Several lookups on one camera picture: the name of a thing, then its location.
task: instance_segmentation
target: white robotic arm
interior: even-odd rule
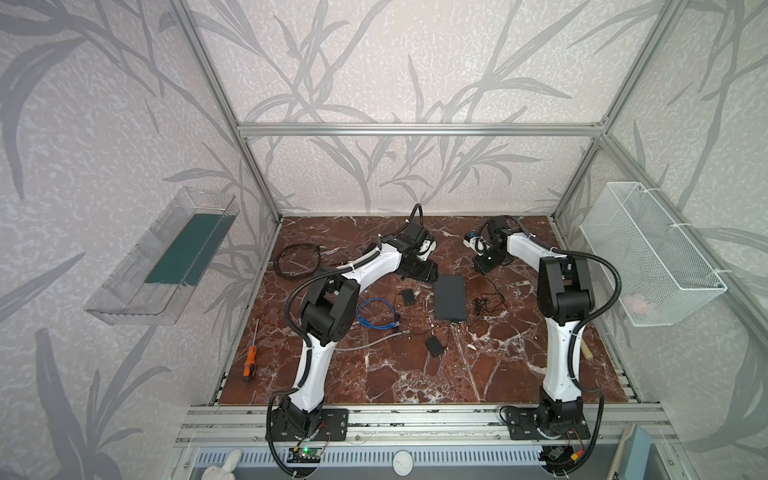
[[[357,260],[336,269],[321,267],[314,278],[289,296],[286,321],[304,344],[293,388],[276,410],[274,423],[282,432],[298,439],[312,436],[319,428],[325,398],[325,380],[336,344],[349,332],[356,318],[358,296],[387,273],[397,272],[424,282],[437,280],[437,265],[429,260],[435,239],[423,225],[412,222],[394,233],[379,236],[378,243]],[[296,294],[308,287],[301,303],[301,326],[290,320],[290,304]],[[327,293],[335,293],[333,302]]]
[[[537,298],[547,324],[548,349],[541,404],[534,417],[541,436],[557,438],[583,419],[581,390],[573,381],[578,381],[581,349],[573,349],[570,359],[568,350],[574,329],[594,307],[586,260],[543,247],[527,231],[521,231],[522,227],[510,228],[507,217],[488,219],[480,231],[486,226],[490,244],[475,232],[464,239],[464,244],[478,254],[474,259],[478,272],[485,275],[514,258],[538,272]],[[575,335],[577,345],[581,345],[583,332],[580,329]]]

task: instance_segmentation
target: red wire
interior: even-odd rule
[[[571,430],[574,431],[574,433],[576,434],[576,438],[578,439],[578,442],[581,443],[581,450],[579,450],[576,453],[582,453],[584,451],[584,442],[581,441],[581,437],[578,435],[578,432],[576,431],[576,429],[571,429]]]
[[[326,449],[328,448],[328,444],[331,443],[331,429],[328,428],[328,425],[326,425],[325,422],[320,424],[319,428],[322,428],[322,427],[325,427],[326,430],[328,430],[328,439],[326,440],[326,444],[323,445],[323,451],[322,451],[321,455],[326,452]]]

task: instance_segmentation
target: wooden handle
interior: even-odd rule
[[[584,341],[584,339],[581,339],[581,355],[584,356],[585,360],[592,360],[594,358],[594,355],[592,355],[592,350],[589,350],[589,347],[587,346],[587,343]]]

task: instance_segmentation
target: transparent plastic bin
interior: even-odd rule
[[[619,301],[635,326],[680,322],[727,289],[680,226],[638,182],[608,183],[581,231],[595,255],[619,271]],[[604,271],[612,285],[613,276]]]
[[[173,325],[240,208],[232,194],[179,190],[85,311],[110,325]]]

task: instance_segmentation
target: leaf pattern wallpaper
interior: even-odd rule
[[[270,212],[164,2],[10,0],[0,34],[0,478],[157,478],[213,392]],[[178,323],[87,314],[182,186],[241,212]]]
[[[599,121],[662,5],[189,3],[240,122],[449,123]],[[249,142],[289,213],[548,213],[588,138]]]
[[[764,306],[767,9],[688,2],[612,131]],[[573,246],[583,246],[579,225],[605,182],[622,180],[611,155],[598,155],[558,220]],[[599,302],[607,289],[597,290]],[[604,324],[635,386],[664,403],[700,478],[764,477],[768,355],[727,304],[714,300],[657,328],[613,310]]]

